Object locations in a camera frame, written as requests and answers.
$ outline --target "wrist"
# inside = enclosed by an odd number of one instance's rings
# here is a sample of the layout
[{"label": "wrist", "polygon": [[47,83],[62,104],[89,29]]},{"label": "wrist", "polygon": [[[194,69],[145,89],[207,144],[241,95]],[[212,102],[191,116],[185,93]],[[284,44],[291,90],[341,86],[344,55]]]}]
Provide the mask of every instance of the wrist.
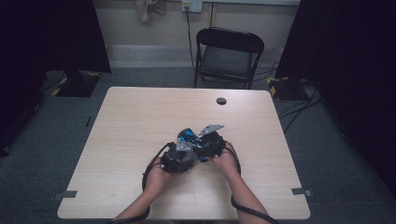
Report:
[{"label": "wrist", "polygon": [[162,190],[163,190],[163,188],[160,188],[160,187],[157,187],[157,186],[150,187],[150,188],[145,188],[143,190],[143,194],[145,194],[147,196],[157,197],[161,193]]},{"label": "wrist", "polygon": [[152,204],[160,195],[160,191],[152,190],[152,189],[145,189],[140,197],[148,204]]},{"label": "wrist", "polygon": [[227,169],[222,173],[228,182],[230,182],[231,180],[236,179],[236,178],[241,178],[241,175],[238,173],[238,171],[236,170],[235,167]]}]

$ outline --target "wall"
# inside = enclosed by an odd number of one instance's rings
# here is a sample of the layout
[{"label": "wall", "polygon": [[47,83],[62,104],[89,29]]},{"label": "wall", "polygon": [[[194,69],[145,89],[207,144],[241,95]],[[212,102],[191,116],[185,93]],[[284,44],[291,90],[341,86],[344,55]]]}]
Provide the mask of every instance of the wall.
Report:
[{"label": "wall", "polygon": [[[195,35],[212,22],[255,33],[265,42],[262,63],[279,61],[298,6],[296,0],[278,1],[284,5],[203,2],[202,13],[190,14],[193,54]],[[120,61],[142,66],[150,65],[148,61],[163,62],[160,66],[191,64],[187,17],[180,1],[166,1],[166,15],[150,13],[148,22],[138,19],[132,0],[94,0],[94,4],[112,66],[122,66]]]}]

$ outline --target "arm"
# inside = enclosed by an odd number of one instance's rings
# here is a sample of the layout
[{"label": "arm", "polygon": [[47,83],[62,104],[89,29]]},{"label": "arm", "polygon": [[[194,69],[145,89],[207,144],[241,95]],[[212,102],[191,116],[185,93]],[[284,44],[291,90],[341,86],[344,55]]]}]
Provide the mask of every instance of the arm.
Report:
[{"label": "arm", "polygon": [[[233,146],[229,143],[226,144],[226,147],[233,150]],[[254,193],[245,183],[242,176],[236,170],[236,162],[231,152],[223,149],[223,152],[219,157],[211,158],[210,160],[227,179],[227,182],[230,185],[230,189],[233,194],[233,198],[238,204],[268,215],[265,207],[262,205],[259,199],[257,199]],[[239,223],[269,224],[269,222],[267,222],[266,220],[255,217],[249,213],[245,213],[239,210],[236,210],[236,212],[238,214]]]},{"label": "arm", "polygon": [[172,174],[165,172],[160,165],[161,158],[153,163],[156,164],[148,173],[146,188],[127,208],[125,208],[114,220],[124,219],[128,217],[138,217],[143,215],[149,206],[157,199],[162,190],[172,179]]}]

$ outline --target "gray carpet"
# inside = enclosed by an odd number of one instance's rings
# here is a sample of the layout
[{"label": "gray carpet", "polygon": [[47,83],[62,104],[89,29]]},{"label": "gray carpet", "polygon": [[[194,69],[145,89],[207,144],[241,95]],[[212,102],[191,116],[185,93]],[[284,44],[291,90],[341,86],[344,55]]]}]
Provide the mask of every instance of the gray carpet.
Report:
[{"label": "gray carpet", "polygon": [[[48,73],[44,86],[62,72]],[[106,90],[112,86],[191,88],[191,68],[118,68],[103,74],[91,98],[54,97],[54,88],[37,113],[0,158],[0,223],[105,223],[105,220],[61,220],[57,192],[66,190]],[[240,89],[240,84],[202,82],[200,88]],[[252,85],[268,90],[264,79]],[[307,85],[312,94],[314,86]],[[316,94],[313,102],[319,99]],[[302,107],[274,102],[278,114]],[[293,115],[281,120],[285,129]],[[290,125],[286,139],[308,197],[311,218],[280,223],[396,223],[396,204],[366,160],[343,137],[336,118],[323,103],[304,110]]]}]

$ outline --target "power cord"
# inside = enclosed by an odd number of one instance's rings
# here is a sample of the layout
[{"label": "power cord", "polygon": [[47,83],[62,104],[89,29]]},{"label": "power cord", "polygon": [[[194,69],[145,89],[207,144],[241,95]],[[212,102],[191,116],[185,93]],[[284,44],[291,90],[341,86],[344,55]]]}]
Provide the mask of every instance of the power cord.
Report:
[{"label": "power cord", "polygon": [[[217,145],[217,146],[220,146],[220,147],[224,147],[224,146],[222,146],[220,144],[217,144],[217,143],[214,143],[214,142],[209,142],[209,143]],[[224,147],[224,149],[228,150],[233,155],[233,158],[235,159],[235,162],[236,162],[236,169],[237,169],[238,173],[241,175],[241,165],[239,163],[239,159],[238,159],[238,156],[236,155],[236,152],[234,150],[231,150],[230,148],[227,148],[227,147]],[[266,215],[266,214],[264,214],[262,212],[259,212],[259,211],[256,211],[254,209],[251,209],[251,208],[248,208],[248,207],[245,207],[243,205],[238,204],[235,201],[235,199],[233,198],[233,195],[231,195],[231,205],[234,208],[236,208],[236,209],[238,209],[240,211],[243,211],[245,213],[251,214],[251,215],[253,215],[255,217],[262,218],[262,219],[268,221],[271,224],[279,224],[275,219],[273,219],[272,217],[270,217],[270,216],[268,216],[268,215]]]},{"label": "power cord", "polygon": [[[303,110],[305,110],[305,109],[307,109],[309,106],[311,106],[309,103],[311,103],[311,101],[314,99],[315,94],[317,93],[317,90],[318,90],[318,86],[315,87],[315,90],[314,90],[314,92],[312,93],[311,97],[308,99],[308,101],[306,102],[306,104],[305,104],[302,108],[300,108],[300,109],[298,109],[298,110],[295,110],[295,111],[292,111],[292,112],[289,112],[288,114],[279,117],[279,119],[283,119],[283,118],[285,118],[285,117],[288,116],[288,115],[297,113],[297,114],[294,116],[294,118],[291,120],[291,122],[289,122],[289,124],[288,124],[288,126],[286,127],[286,129],[283,131],[283,134],[286,134],[286,132],[288,131],[288,129],[289,129],[289,127],[291,126],[291,124],[297,119],[297,117],[301,114],[301,112],[303,112]],[[319,100],[317,100],[316,102],[314,102],[312,105],[317,104],[318,102],[320,102],[320,100],[321,100],[321,98],[320,98]]]},{"label": "power cord", "polygon": [[195,71],[194,60],[192,58],[192,43],[191,43],[191,31],[190,31],[190,9],[188,7],[184,7],[184,9],[186,11],[187,25],[189,27],[189,46],[190,46],[191,64],[192,64],[192,68]]},{"label": "power cord", "polygon": [[276,69],[277,69],[277,67],[275,67],[275,65],[276,65],[277,63],[279,63],[279,62],[273,63],[273,64],[271,65],[271,68],[270,68],[269,70],[264,71],[264,72],[260,72],[260,73],[256,73],[256,74],[254,74],[254,75],[262,75],[262,74],[265,74],[265,73],[271,73],[271,74],[273,74],[273,72],[276,71]]},{"label": "power cord", "polygon": [[298,105],[303,105],[303,104],[305,104],[305,102],[291,103],[291,104],[293,104],[293,105],[288,106],[287,108],[283,109],[281,113],[279,113],[279,115],[278,115],[279,118],[282,117],[283,114],[284,114],[287,110],[289,110],[289,109],[291,109],[291,108],[293,108],[293,107],[295,107],[295,106],[298,106]]}]

